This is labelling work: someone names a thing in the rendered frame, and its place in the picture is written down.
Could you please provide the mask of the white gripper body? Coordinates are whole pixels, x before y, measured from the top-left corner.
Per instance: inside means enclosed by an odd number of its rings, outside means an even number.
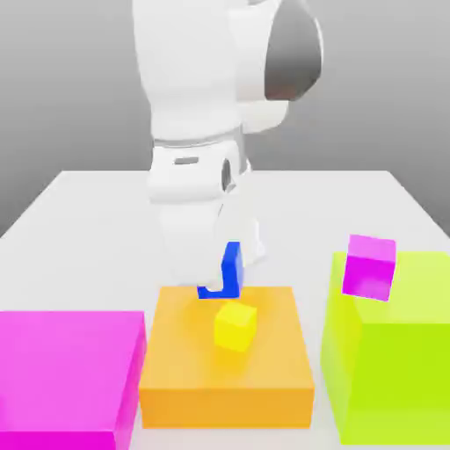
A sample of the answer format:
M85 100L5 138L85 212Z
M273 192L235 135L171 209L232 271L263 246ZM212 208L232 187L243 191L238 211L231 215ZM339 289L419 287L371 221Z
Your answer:
M163 205L158 220L167 258L180 286L221 287L224 244L219 237L221 203Z

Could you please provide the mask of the small yellow cube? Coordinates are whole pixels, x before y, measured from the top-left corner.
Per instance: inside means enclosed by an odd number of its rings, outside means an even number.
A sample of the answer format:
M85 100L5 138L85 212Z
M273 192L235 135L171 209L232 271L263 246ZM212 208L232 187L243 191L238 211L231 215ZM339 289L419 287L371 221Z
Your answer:
M214 319L214 344L235 352L246 352L257 330L258 311L239 301L228 301Z

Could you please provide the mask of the small magenta cube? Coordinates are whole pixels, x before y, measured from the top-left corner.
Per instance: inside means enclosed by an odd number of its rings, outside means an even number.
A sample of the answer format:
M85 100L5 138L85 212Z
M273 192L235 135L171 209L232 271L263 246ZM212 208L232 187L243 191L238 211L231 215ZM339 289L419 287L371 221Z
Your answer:
M342 293L387 302L395 270L395 240L352 234Z

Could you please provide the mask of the large orange box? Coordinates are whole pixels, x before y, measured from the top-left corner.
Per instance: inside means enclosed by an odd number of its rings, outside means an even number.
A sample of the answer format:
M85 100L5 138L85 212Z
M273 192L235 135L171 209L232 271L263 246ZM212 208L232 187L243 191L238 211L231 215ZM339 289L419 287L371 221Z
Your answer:
M257 308L257 331L233 352L214 344L222 301L161 289L139 386L143 428L309 428L315 385L292 288L246 287L242 302Z

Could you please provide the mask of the large magenta box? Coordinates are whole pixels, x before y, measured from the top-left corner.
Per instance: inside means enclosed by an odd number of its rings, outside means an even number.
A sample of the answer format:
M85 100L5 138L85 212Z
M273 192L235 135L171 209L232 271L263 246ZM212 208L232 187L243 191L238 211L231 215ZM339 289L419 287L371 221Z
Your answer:
M0 450L129 450L141 311L0 312Z

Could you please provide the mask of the large lime green box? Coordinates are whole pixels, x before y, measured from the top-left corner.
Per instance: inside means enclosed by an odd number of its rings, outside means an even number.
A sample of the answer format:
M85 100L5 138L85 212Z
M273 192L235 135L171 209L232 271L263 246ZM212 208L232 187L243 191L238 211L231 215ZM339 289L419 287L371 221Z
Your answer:
M346 445L450 446L450 256L401 251L387 302L342 294L332 256L321 368Z

